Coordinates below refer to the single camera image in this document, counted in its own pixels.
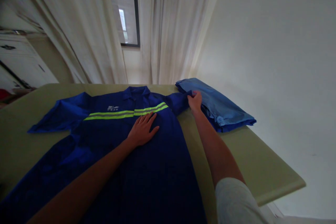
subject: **hand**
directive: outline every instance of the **hand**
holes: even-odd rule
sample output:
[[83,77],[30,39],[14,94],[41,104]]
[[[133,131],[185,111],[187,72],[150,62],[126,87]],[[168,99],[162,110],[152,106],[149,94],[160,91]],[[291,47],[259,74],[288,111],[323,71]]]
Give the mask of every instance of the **hand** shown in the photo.
[[153,112],[140,116],[133,125],[131,131],[128,134],[127,139],[130,139],[135,147],[144,145],[153,138],[155,133],[159,130],[159,126],[156,126],[151,132],[149,132],[153,121],[156,118],[156,114],[153,116]]
[[188,96],[189,107],[193,114],[201,111],[202,95],[200,91],[193,91],[192,97]]

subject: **white sleeve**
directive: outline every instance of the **white sleeve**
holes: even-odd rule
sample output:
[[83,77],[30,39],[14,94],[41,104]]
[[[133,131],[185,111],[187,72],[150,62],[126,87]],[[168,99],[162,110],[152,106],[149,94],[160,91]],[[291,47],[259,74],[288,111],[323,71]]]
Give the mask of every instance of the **white sleeve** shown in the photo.
[[218,223],[268,223],[247,186],[224,178],[216,185]]

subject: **shirt sleeve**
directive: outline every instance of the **shirt sleeve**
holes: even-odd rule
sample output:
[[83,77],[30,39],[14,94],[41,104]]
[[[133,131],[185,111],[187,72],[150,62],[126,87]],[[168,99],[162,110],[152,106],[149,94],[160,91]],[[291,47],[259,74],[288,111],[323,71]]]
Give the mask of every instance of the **shirt sleeve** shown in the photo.
[[58,100],[42,120],[28,130],[28,133],[54,132],[75,128],[90,114],[91,98],[87,93],[81,93],[74,97]]
[[224,178],[216,185],[218,223],[268,224],[247,186],[235,179]]
[[156,94],[161,100],[163,100],[168,107],[172,110],[174,115],[178,116],[184,110],[189,108],[188,95],[191,95],[192,91],[186,93],[172,93],[171,95],[164,96],[162,94]]

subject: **shirt collar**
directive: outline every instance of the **shirt collar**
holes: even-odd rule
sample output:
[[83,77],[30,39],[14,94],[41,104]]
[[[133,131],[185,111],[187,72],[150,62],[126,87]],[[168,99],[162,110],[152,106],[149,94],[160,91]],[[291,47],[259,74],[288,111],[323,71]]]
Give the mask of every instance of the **shirt collar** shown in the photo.
[[124,93],[122,94],[122,99],[126,100],[132,97],[132,93],[141,93],[142,95],[147,95],[150,93],[150,90],[147,86],[142,87],[128,87],[125,89]]

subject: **yellow reflective stripe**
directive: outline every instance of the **yellow reflective stripe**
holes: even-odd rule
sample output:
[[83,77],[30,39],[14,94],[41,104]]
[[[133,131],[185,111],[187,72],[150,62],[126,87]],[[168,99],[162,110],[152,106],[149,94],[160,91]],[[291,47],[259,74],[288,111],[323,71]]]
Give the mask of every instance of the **yellow reflective stripe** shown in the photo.
[[91,113],[91,114],[89,114],[89,116],[93,116],[93,115],[105,115],[105,114],[117,115],[117,114],[124,114],[124,113],[134,113],[134,111],[124,110],[124,111],[118,111],[118,112],[105,112],[105,113],[97,112],[97,113]]
[[104,117],[101,117],[101,116],[96,116],[96,117],[87,117],[84,119],[84,121],[87,121],[87,120],[96,120],[96,119],[103,119],[103,120],[109,120],[109,119],[121,119],[121,118],[126,118],[126,117],[133,117],[132,114],[126,114],[126,115],[119,115],[119,116],[111,116],[111,117],[107,117],[107,116],[104,116]]
[[[165,108],[168,108],[168,105],[164,105],[163,107],[158,108],[158,109],[153,110],[153,111],[150,111],[150,112],[156,113],[156,112],[158,112],[158,111],[160,111],[160,110],[163,110],[163,109],[165,109]],[[150,113],[150,112],[148,112],[148,111],[138,112],[138,113],[135,112],[134,115],[135,115],[135,116],[142,116],[142,115],[146,115],[146,114],[148,114],[148,113]]]
[[138,111],[140,112],[140,111],[146,111],[146,110],[153,110],[153,109],[156,109],[156,108],[162,106],[163,104],[165,104],[165,103],[162,102],[162,103],[160,103],[159,105],[157,105],[157,106],[155,106],[155,107],[143,108],[143,109],[135,109],[134,111],[135,111],[135,112],[138,112]]
[[103,120],[121,119],[121,118],[126,118],[126,117],[142,116],[150,112],[156,113],[166,108],[168,108],[168,105],[162,102],[155,107],[135,109],[134,111],[124,110],[124,111],[118,111],[118,112],[96,112],[96,113],[89,114],[88,117],[84,119],[84,121],[97,120],[97,119],[103,119]]

